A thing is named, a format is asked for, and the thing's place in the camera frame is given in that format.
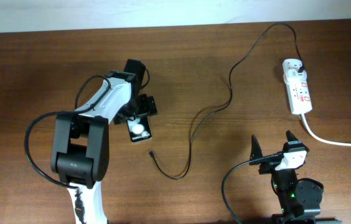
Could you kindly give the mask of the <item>black smartphone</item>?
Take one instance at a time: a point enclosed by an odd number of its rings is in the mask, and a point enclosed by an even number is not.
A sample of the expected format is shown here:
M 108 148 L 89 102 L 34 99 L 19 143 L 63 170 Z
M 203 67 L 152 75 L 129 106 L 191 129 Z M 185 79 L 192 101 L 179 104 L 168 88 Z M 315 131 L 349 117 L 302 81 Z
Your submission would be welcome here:
M 127 121 L 130 140 L 132 143 L 146 141 L 152 138 L 152 132 L 147 117 Z

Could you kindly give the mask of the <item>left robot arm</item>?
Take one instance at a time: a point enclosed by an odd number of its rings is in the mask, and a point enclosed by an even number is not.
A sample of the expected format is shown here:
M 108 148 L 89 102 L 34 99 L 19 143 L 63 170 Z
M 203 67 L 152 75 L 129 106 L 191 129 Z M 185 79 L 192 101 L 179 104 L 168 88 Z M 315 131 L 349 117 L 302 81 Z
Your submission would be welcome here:
M 56 117 L 51 169 L 70 194 L 77 223 L 108 223 L 101 182 L 110 161 L 110 124 L 126 124 L 131 142 L 152 137 L 147 117 L 156 109 L 140 94 L 146 74 L 112 70 L 87 102 Z

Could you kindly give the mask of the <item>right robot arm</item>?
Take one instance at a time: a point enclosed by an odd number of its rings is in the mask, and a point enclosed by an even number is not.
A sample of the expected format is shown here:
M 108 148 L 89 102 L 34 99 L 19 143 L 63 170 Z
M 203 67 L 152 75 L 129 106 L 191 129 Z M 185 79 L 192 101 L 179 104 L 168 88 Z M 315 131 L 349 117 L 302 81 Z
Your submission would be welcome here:
M 261 175 L 271 175 L 271 187 L 282 211 L 271 217 L 273 223 L 315 223 L 321 213 L 324 186 L 310 178 L 298 179 L 296 170 L 306 163 L 309 148 L 291 131 L 286 137 L 281 151 L 264 156 L 256 136 L 252 136 L 249 165 L 258 165 Z

